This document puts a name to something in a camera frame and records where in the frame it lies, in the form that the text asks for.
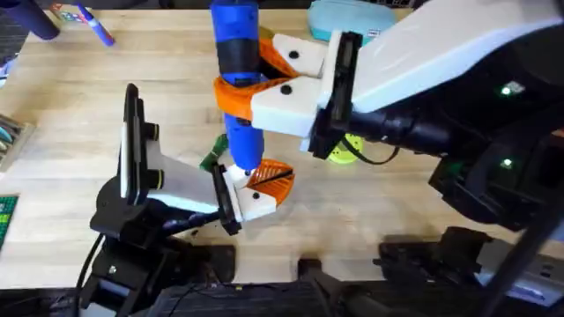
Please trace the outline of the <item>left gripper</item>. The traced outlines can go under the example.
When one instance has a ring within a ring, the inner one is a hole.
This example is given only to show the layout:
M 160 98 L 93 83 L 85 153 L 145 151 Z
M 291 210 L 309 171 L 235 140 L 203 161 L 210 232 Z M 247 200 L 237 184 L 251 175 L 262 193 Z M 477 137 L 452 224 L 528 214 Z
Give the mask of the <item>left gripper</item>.
M 241 222 L 274 213 L 295 177 L 291 166 L 270 158 L 252 170 L 214 163 L 207 172 L 164 155 L 158 141 L 147 143 L 146 157 L 150 169 L 162 172 L 161 187 L 151 189 L 148 197 L 165 204 L 163 228 L 169 234 L 219 221 L 227 234 L 235 235 Z

